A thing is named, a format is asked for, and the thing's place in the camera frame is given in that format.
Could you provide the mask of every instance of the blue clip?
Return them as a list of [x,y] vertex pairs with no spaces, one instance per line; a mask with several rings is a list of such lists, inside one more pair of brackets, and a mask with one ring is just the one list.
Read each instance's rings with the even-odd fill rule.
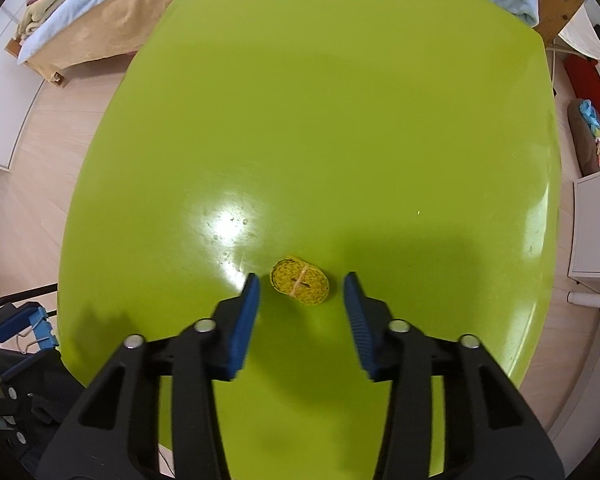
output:
[[39,306],[35,313],[29,316],[29,322],[36,337],[35,342],[38,343],[41,350],[55,348],[58,344],[58,338],[53,334],[53,327],[48,322],[46,310]]

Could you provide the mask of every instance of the bed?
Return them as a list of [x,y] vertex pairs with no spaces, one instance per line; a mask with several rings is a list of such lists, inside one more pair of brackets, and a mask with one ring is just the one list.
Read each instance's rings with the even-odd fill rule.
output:
[[[68,67],[138,51],[172,1],[106,0],[52,38],[26,60],[26,65],[47,81],[61,85]],[[15,40],[6,46],[15,57],[20,49]]]

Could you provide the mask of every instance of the blue gripper pad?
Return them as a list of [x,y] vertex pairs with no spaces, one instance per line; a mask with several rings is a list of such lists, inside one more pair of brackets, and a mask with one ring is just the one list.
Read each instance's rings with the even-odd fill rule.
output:
[[260,280],[255,274],[249,274],[240,294],[242,308],[234,329],[227,342],[228,363],[226,373],[233,379],[242,369],[249,348],[253,324],[260,304]]
[[344,279],[344,306],[349,316],[360,366],[375,381],[379,377],[376,350],[382,346],[384,332],[393,319],[384,301],[368,298],[355,272]]

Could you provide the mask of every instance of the green tabletop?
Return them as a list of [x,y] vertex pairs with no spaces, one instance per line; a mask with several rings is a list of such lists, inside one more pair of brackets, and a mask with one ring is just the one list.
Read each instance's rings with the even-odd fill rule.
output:
[[[559,183],[542,40],[487,0],[175,0],[75,189],[62,357],[87,383],[126,335],[175,335],[256,272],[245,368],[216,384],[233,478],[368,480],[389,385],[360,369],[344,275],[520,382]],[[289,255],[327,274],[325,303],[272,289]]]

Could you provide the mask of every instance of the rolled tape measure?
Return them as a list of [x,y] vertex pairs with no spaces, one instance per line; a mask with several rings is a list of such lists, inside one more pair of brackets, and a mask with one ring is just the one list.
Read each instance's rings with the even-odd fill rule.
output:
[[278,292],[305,304],[319,304],[329,295],[329,280],[318,267],[289,256],[271,271],[271,285]]

